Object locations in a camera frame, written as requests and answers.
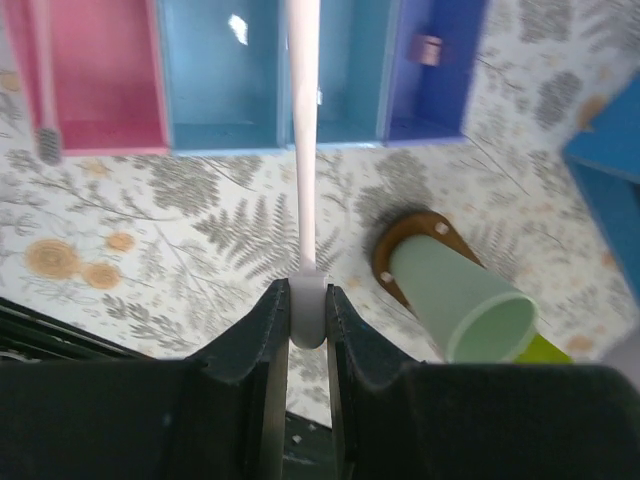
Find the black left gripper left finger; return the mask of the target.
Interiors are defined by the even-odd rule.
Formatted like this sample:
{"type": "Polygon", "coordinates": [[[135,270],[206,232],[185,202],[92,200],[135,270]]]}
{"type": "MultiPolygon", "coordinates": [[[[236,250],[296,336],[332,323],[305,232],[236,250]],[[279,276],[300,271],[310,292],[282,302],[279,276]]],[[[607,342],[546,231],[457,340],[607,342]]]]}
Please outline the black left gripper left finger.
{"type": "Polygon", "coordinates": [[[181,360],[1,360],[5,479],[277,479],[290,288],[181,360]]]}

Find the green plastic cup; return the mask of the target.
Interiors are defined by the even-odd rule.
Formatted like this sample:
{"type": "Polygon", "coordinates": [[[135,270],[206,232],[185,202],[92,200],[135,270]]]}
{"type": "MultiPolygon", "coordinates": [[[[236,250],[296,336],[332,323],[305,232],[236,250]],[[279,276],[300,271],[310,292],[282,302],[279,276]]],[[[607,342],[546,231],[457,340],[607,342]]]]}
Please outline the green plastic cup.
{"type": "Polygon", "coordinates": [[[536,303],[484,267],[462,280],[440,316],[418,319],[449,363],[514,361],[536,334],[536,303]]]}

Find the lime green toothpaste tube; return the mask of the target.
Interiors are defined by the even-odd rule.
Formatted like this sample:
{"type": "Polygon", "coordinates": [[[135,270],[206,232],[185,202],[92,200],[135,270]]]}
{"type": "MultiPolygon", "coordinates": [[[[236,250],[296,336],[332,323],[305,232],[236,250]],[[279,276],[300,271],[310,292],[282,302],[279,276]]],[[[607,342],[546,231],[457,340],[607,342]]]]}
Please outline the lime green toothpaste tube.
{"type": "Polygon", "coordinates": [[[573,360],[541,334],[536,333],[529,345],[514,359],[514,363],[572,364],[573,360]]]}

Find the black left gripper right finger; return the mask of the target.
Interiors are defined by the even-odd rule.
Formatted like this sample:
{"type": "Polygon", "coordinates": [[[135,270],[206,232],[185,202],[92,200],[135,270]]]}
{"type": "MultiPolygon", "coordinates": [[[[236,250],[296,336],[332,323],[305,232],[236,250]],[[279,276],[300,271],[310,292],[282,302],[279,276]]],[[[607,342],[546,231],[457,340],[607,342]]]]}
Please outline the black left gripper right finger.
{"type": "Polygon", "coordinates": [[[597,365],[420,362],[326,294],[341,479],[635,479],[639,395],[597,365]]]}

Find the pink white toothbrush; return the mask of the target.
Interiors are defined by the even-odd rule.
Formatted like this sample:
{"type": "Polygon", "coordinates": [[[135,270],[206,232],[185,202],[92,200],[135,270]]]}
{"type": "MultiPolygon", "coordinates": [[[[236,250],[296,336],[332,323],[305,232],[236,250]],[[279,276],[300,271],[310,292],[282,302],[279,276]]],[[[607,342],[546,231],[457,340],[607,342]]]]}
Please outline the pink white toothbrush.
{"type": "Polygon", "coordinates": [[[290,336],[303,349],[319,347],[326,337],[327,277],[317,268],[315,204],[320,5],[286,3],[299,223],[299,271],[289,279],[290,336]]]}

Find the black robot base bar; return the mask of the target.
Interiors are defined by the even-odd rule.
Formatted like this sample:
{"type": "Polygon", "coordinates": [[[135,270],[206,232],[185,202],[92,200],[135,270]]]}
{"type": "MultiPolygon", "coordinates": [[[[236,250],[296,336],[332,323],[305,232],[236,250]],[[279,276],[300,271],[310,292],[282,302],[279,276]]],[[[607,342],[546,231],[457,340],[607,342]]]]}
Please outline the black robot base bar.
{"type": "Polygon", "coordinates": [[[1,299],[1,360],[129,360],[149,356],[1,299]]]}

